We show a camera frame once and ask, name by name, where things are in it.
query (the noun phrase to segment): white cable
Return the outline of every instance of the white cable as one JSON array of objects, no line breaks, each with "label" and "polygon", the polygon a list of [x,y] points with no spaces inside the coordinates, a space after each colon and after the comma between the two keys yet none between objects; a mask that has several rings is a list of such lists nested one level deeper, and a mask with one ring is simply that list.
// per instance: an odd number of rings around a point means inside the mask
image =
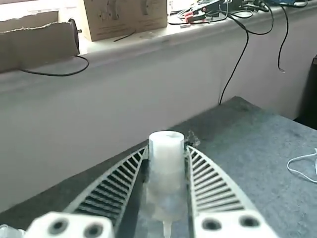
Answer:
[{"label": "white cable", "polygon": [[299,157],[296,157],[296,158],[293,158],[293,159],[289,160],[289,161],[287,162],[287,169],[288,169],[289,171],[291,171],[291,172],[300,174],[301,176],[303,176],[303,177],[305,177],[306,179],[308,179],[310,182],[317,183],[317,180],[313,180],[313,179],[311,179],[310,177],[308,177],[308,176],[306,176],[305,174],[303,174],[302,172],[299,172],[298,170],[291,169],[291,168],[289,167],[289,164],[290,164],[290,163],[292,163],[292,162],[294,162],[294,161],[296,161],[296,160],[300,160],[300,159],[304,159],[304,158],[309,158],[309,157],[311,157],[311,156],[316,156],[316,160],[315,160],[315,173],[316,173],[316,175],[317,175],[317,148],[315,148],[315,153],[313,153],[313,154],[310,154],[310,155],[302,155],[302,156],[299,156]]}]

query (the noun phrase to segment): bottle nozzle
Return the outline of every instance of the bottle nozzle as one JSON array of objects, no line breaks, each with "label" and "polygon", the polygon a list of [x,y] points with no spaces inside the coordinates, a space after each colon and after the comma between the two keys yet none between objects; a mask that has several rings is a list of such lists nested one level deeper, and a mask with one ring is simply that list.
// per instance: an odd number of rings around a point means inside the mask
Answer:
[{"label": "bottle nozzle", "polygon": [[170,236],[171,236],[171,227],[172,227],[172,222],[170,222],[170,221],[164,221],[163,222],[164,238],[170,238]]}]

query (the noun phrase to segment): windowsill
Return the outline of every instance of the windowsill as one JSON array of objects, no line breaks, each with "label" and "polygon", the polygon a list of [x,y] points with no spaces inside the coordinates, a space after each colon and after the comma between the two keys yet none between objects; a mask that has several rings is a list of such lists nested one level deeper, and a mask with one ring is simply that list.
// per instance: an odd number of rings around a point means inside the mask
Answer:
[{"label": "windowsill", "polygon": [[[298,15],[300,17],[304,17],[303,14],[306,14],[306,12],[316,8],[317,0],[312,0],[305,8],[288,8],[286,10],[290,16]],[[282,9],[274,7],[272,10],[275,22],[277,22],[278,19],[281,19],[283,24],[281,31],[285,31],[285,16]],[[267,26],[269,25],[267,23],[269,23],[269,21],[271,21],[270,14],[264,12],[255,13],[251,18],[242,20],[249,29],[257,32],[267,31]],[[180,28],[180,26],[177,25],[168,25],[166,28],[136,33],[117,42],[114,42],[114,40],[119,37],[97,42],[89,42],[82,34],[80,34],[80,52],[81,55],[84,55],[90,61],[89,68],[87,69],[87,71],[89,71],[94,67],[102,66],[110,62],[133,58],[135,56],[158,51],[170,46],[179,45],[181,43],[194,41],[199,38],[212,35],[222,35],[234,30],[243,32],[243,30],[240,29],[235,22],[227,19],[206,25],[192,25],[189,28]],[[71,58],[64,60],[63,62],[46,64],[32,70],[63,74],[80,70],[84,66],[85,62],[82,59]],[[0,77],[0,93],[42,82],[45,79],[46,78],[43,76],[26,74],[21,71],[2,73]]]},{"label": "windowsill", "polygon": [[[315,8],[317,8],[317,0],[312,0],[305,8],[286,8],[286,11],[288,15],[292,15],[301,14],[301,12],[307,12]],[[280,7],[272,7],[272,11],[275,20],[285,17]],[[257,12],[248,19],[239,20],[250,29],[265,32],[267,29],[262,29],[261,26],[264,25],[264,22],[271,21],[271,15],[267,12]],[[180,28],[179,25],[168,25],[166,28],[136,33],[117,42],[114,42],[114,40],[120,37],[89,42],[80,34],[80,52],[90,60],[91,66],[98,66],[238,28],[240,27],[235,22],[226,19],[210,24],[191,25],[188,28]]]}]

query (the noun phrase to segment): gray felt surface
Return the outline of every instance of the gray felt surface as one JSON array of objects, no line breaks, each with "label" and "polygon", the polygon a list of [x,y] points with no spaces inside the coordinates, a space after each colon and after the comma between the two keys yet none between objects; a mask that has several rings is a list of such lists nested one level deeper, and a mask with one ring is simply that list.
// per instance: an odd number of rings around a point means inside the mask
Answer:
[{"label": "gray felt surface", "polygon": [[[317,237],[317,184],[286,169],[289,159],[314,152],[317,131],[238,97],[173,129],[184,134],[194,131],[201,140],[198,149],[235,180],[280,237]],[[109,159],[9,209],[0,214],[0,224],[26,228],[43,213],[61,211],[122,157]],[[314,159],[291,166],[314,178]]]}]

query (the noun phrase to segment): white wall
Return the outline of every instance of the white wall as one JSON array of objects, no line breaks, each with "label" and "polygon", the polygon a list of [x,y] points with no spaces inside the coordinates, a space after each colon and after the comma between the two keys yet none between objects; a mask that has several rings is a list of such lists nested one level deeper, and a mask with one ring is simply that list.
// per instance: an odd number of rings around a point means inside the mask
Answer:
[{"label": "white wall", "polygon": [[[276,19],[251,36],[225,93],[294,118],[317,53],[314,11]],[[214,107],[245,44],[245,32],[205,37],[158,52],[91,67],[68,78],[16,72],[0,94],[0,211]],[[24,87],[24,83],[34,81]]]}]

